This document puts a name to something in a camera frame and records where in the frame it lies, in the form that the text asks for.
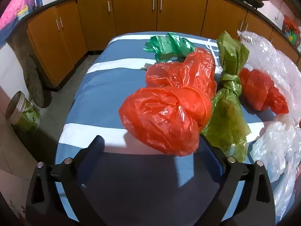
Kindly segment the green white bucket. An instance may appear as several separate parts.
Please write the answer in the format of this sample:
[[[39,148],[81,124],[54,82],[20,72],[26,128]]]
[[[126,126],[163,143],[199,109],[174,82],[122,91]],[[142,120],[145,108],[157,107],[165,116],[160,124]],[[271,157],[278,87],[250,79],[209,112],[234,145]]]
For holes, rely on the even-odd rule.
[[[5,118],[13,127],[18,127],[24,132],[35,132],[40,125],[41,115],[24,93],[18,91],[8,104]]]

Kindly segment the white translucent plastic bag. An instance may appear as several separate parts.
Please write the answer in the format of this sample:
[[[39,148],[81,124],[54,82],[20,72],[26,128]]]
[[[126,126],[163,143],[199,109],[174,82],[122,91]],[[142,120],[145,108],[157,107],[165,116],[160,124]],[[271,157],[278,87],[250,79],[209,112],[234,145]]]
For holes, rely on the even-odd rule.
[[[253,161],[262,161],[273,189],[275,214],[283,217],[293,194],[300,164],[300,127],[288,114],[277,115],[265,133],[252,145]]]

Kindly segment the olive green knotted plastic bag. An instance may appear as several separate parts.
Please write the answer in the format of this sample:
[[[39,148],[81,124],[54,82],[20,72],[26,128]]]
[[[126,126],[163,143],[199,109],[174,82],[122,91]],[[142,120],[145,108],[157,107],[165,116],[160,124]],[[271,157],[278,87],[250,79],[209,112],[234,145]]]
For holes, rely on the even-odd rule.
[[[239,101],[242,94],[239,73],[247,61],[249,50],[226,31],[217,38],[217,45],[222,67],[219,90],[212,99],[211,118],[201,133],[226,156],[233,156],[238,162],[243,162],[247,156],[246,137],[251,130]]]

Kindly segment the dark green plastic bag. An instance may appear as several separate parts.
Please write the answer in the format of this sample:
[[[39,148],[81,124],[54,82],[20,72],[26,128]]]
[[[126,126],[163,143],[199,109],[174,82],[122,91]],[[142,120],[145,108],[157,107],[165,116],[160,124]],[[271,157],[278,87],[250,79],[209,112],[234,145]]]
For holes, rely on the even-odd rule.
[[[186,58],[195,51],[195,46],[176,33],[167,33],[164,36],[151,36],[143,50],[154,53],[156,62],[167,62],[172,58]]]

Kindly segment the pink floral curtain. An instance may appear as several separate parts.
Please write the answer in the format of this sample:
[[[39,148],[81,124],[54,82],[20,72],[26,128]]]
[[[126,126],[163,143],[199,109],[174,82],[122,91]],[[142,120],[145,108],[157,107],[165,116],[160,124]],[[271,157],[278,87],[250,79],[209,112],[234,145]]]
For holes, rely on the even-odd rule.
[[[18,24],[17,12],[25,5],[29,8],[29,13],[42,7],[42,0],[11,0],[1,16],[1,47],[6,44],[6,39]]]

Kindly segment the brown lower kitchen cabinets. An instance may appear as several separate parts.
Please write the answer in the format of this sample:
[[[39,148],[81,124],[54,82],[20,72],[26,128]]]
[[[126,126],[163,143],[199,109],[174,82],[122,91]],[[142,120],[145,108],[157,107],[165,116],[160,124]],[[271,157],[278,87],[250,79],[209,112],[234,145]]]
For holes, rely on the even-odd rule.
[[[215,39],[222,31],[255,32],[294,63],[300,53],[257,10],[240,0],[59,0],[32,14],[27,34],[47,87],[61,88],[88,52],[118,35],[179,32]]]

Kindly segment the small red knotted plastic bag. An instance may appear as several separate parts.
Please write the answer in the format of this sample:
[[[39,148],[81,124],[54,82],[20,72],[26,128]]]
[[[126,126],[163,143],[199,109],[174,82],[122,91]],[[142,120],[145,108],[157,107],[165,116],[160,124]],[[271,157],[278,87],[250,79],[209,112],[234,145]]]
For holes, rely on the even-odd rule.
[[[275,87],[271,77],[257,69],[243,68],[239,78],[242,84],[242,94],[249,106],[256,111],[270,108],[275,114],[288,114],[286,98]]]

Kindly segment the large red knotted plastic bag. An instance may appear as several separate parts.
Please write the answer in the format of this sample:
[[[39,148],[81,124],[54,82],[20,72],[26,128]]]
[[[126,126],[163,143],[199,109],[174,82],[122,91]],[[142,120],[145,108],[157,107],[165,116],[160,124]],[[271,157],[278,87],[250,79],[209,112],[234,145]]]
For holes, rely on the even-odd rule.
[[[127,131],[168,155],[187,156],[211,118],[216,94],[215,61],[197,47],[183,62],[157,63],[145,74],[146,87],[128,96],[118,110]]]

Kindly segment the blue white striped tablecloth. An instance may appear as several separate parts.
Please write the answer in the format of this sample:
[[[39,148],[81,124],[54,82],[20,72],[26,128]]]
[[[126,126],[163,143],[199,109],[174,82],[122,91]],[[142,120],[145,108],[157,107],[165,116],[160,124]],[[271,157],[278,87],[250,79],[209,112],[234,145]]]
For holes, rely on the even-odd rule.
[[[120,106],[145,86],[146,68],[155,62],[143,49],[154,35],[128,33],[109,42],[84,75],[58,143],[59,164],[104,138],[104,151],[94,150],[78,182],[107,225],[193,225],[219,188],[221,167],[203,140],[188,156],[168,156],[140,143],[120,121]]]

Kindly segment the colourful small box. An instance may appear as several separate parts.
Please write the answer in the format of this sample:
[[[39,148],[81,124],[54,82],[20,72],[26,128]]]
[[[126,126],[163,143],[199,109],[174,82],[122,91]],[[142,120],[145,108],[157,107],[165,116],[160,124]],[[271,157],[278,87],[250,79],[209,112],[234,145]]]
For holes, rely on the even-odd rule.
[[[20,21],[23,17],[29,14],[29,8],[27,5],[21,8],[19,12],[17,12],[17,19]]]

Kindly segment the red bag with groceries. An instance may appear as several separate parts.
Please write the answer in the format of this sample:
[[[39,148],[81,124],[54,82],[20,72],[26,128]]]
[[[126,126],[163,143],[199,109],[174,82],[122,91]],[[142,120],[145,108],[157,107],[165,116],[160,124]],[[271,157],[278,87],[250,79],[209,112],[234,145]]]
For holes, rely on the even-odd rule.
[[[282,32],[285,37],[296,47],[300,45],[300,29],[295,22],[287,15],[284,15]]]

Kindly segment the large bubble wrap bundle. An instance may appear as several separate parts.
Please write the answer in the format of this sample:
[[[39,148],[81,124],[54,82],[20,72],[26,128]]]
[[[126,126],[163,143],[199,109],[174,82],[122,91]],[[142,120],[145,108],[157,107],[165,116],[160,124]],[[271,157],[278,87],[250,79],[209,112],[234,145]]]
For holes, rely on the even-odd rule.
[[[245,63],[248,70],[267,73],[280,93],[286,98],[289,115],[300,121],[300,71],[283,52],[274,48],[266,38],[249,31],[238,31],[239,41],[249,50]]]

